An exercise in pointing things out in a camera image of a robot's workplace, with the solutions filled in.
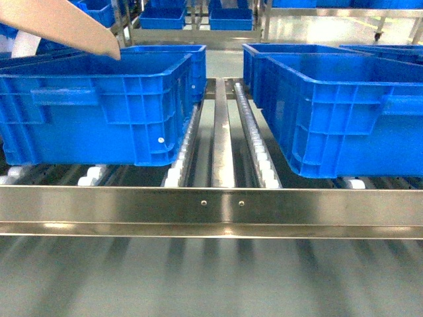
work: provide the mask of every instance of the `glossy floor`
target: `glossy floor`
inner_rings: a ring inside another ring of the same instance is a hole
[[[421,316],[423,244],[0,239],[2,316]]]

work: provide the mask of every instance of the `blue plastic crate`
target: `blue plastic crate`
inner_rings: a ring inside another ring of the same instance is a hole
[[[317,0],[320,8],[348,8],[352,6],[354,0]]]
[[[81,0],[74,4],[107,28],[115,22],[110,0]]]
[[[366,52],[376,57],[423,64],[423,46],[421,45],[341,45],[342,48]]]
[[[273,0],[273,8],[315,8],[317,0]]]
[[[154,8],[185,8],[186,1],[187,0],[150,0],[150,3]]]
[[[214,9],[210,13],[210,28],[212,30],[251,31],[252,11],[249,9]]]
[[[16,28],[0,23],[0,35],[5,36],[6,38],[14,38],[17,33],[18,30]]]
[[[18,58],[11,58],[10,53],[0,53],[0,69],[17,65],[33,64],[41,61],[49,61],[51,59],[67,57],[77,54],[81,54],[81,51],[74,50],[73,48],[52,51],[41,55]]]
[[[0,69],[7,162],[170,164],[193,109],[190,58],[79,54]]]
[[[10,52],[1,52],[0,53],[0,62],[2,59],[9,59],[11,57],[11,53]]]
[[[222,2],[221,0],[210,0],[209,2],[209,13],[211,13],[214,9],[222,9]]]
[[[423,9],[423,0],[354,0],[357,8]]]
[[[353,54],[265,63],[266,121],[295,173],[423,176],[423,66]]]
[[[249,1],[248,0],[238,0],[237,4],[238,4],[238,8],[240,8],[240,9],[249,9]]]
[[[254,102],[260,108],[260,90],[256,90],[255,86],[262,80],[262,60],[267,56],[281,53],[355,53],[344,48],[313,44],[243,44],[243,47],[244,84],[248,86]]]
[[[125,48],[126,52],[166,52],[166,53],[190,53],[192,74],[192,101],[201,102],[207,86],[206,76],[206,46],[205,45],[156,45],[156,46],[132,46]]]
[[[146,8],[139,23],[145,29],[181,30],[185,25],[185,9]]]

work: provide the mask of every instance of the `metal shelf rack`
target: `metal shelf rack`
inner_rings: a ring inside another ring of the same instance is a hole
[[[140,0],[140,8],[144,8],[145,0]],[[270,19],[272,17],[381,17],[375,31],[375,41],[383,33],[386,18],[415,18],[414,26],[410,32],[411,44],[417,44],[423,35],[423,9],[286,9],[273,8],[273,0],[264,4],[263,0],[254,0],[252,9],[254,23],[251,31],[212,31],[203,30],[204,18],[208,17],[204,0],[196,4],[196,0],[189,0],[187,4],[188,18],[190,17],[190,30],[142,30],[139,28],[137,18],[132,18],[129,25],[130,42],[142,44],[146,42],[190,42],[208,44],[216,48],[227,48],[228,45],[246,42],[269,42]],[[129,12],[123,23],[129,18]],[[123,34],[119,23],[113,27],[116,33]]]
[[[381,17],[375,33],[378,41],[382,34],[386,18],[415,18],[410,36],[412,43],[417,44],[423,34],[423,10],[392,10],[392,9],[284,9],[273,8],[273,0],[268,0],[264,9],[266,23],[264,26],[263,42],[269,41],[270,18],[272,17]]]
[[[101,166],[92,176],[96,186],[87,187],[76,184],[90,166],[44,165],[11,173],[13,181],[0,186],[0,234],[423,238],[423,181],[296,176],[240,84],[236,78],[209,79],[206,100],[187,132],[192,137],[174,166]],[[262,164],[266,168],[257,168],[258,153],[271,158]],[[8,167],[2,167],[4,175]],[[264,169],[271,171],[260,173]],[[264,174],[280,186],[266,188]],[[164,187],[174,175],[183,178],[174,186],[187,187]]]

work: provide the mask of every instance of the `crate rim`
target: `crate rim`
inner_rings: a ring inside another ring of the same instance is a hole
[[[126,52],[125,54],[139,54],[136,52]],[[73,55],[73,56],[67,56],[67,57],[63,57],[63,59],[65,58],[76,58],[76,57],[83,57],[83,56],[90,56],[92,54],[81,54],[81,55]],[[142,75],[142,74],[131,74],[131,75],[125,75],[125,74],[114,74],[114,75],[89,75],[89,74],[81,74],[81,75],[25,75],[25,78],[52,78],[52,77],[60,77],[60,78],[81,78],[81,77],[87,77],[89,76],[90,78],[104,78],[104,77],[108,77],[108,78],[152,78],[152,77],[163,77],[163,76],[169,76],[175,69],[177,69],[178,67],[180,67],[181,65],[183,65],[184,63],[186,63],[190,58],[192,57],[191,53],[187,53],[184,54],[184,57],[181,58],[180,60],[178,60],[177,62],[175,62],[173,65],[171,65],[170,67],[166,68],[163,72],[161,73],[156,73],[156,74],[148,74],[148,75]],[[32,63],[32,64],[26,64],[26,65],[34,65],[34,64],[39,64],[39,63],[51,63],[52,60],[48,60],[48,61],[39,61],[38,63]],[[15,67],[20,67],[21,65],[15,65],[15,66],[11,66],[11,67],[4,67],[2,68],[2,70],[8,70],[8,69],[12,69]],[[22,74],[4,74],[4,73],[0,73],[0,78],[22,78]]]
[[[366,56],[367,58],[373,58],[373,59],[384,59],[387,61],[393,61],[392,59],[388,59],[388,58],[380,58],[380,57],[371,57],[371,56]],[[276,61],[273,57],[266,57],[266,59],[270,60],[272,63],[275,63],[276,65],[287,69],[288,71],[295,73],[298,77],[301,77],[303,80],[309,82],[309,83],[313,83],[313,84],[322,84],[322,85],[345,85],[345,86],[351,86],[351,85],[368,85],[371,83],[372,86],[404,86],[404,85],[413,85],[413,86],[418,86],[418,87],[423,87],[423,83],[404,83],[404,82],[391,82],[391,81],[378,81],[378,82],[369,82],[369,81],[320,81],[317,79],[313,79],[311,77],[308,77],[306,75],[304,75],[303,73],[295,70],[292,67],[287,66],[286,64],[283,64],[280,61]],[[403,64],[407,64],[407,65],[413,65],[415,67],[421,67],[422,71],[423,71],[423,65],[417,65],[417,64],[413,64],[413,63],[407,63],[404,61],[393,61],[395,63],[403,63]]]
[[[151,52],[149,52],[148,50],[142,51],[142,52],[131,52],[131,51],[127,50],[127,49],[136,48],[136,47],[143,47],[143,48],[158,47],[158,48],[160,48],[160,47],[164,47],[164,46],[172,46],[172,47],[178,46],[178,47],[181,47],[181,48],[199,47],[199,50],[192,50],[192,51],[187,52],[187,54],[202,52],[202,51],[205,51],[207,49],[207,45],[205,45],[205,44],[192,44],[192,45],[190,45],[190,44],[177,44],[177,45],[134,45],[134,46],[128,46],[126,48],[122,48],[120,50],[120,52],[121,53],[125,53],[125,54],[127,54],[127,53],[156,53],[157,51],[151,51]],[[176,51],[167,51],[167,50],[159,51],[159,53],[162,53],[162,52],[163,53],[167,53],[167,52],[175,52],[175,53],[177,53]]]
[[[350,48],[340,48],[340,47],[336,47],[336,46],[328,46],[328,45],[320,45],[320,44],[291,44],[291,43],[247,43],[247,44],[243,44],[243,48],[244,50],[248,51],[249,53],[251,53],[254,57],[257,56],[257,58],[265,58],[266,56],[263,57],[263,55],[266,54],[313,54],[313,53],[295,53],[295,52],[259,52],[256,48],[252,47],[251,45],[266,45],[266,46],[280,46],[280,45],[295,45],[295,46],[320,46],[320,47],[324,47],[324,48],[336,48],[338,50],[344,50],[346,52],[351,52],[354,54],[357,54],[358,52],[356,50],[350,49]],[[342,52],[337,52],[337,53],[321,53],[321,54],[342,54]]]

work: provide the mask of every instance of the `caster wheel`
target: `caster wheel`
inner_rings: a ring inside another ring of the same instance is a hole
[[[382,33],[376,33],[375,34],[375,41],[376,42],[379,41],[379,39],[381,38],[381,36],[382,36]]]

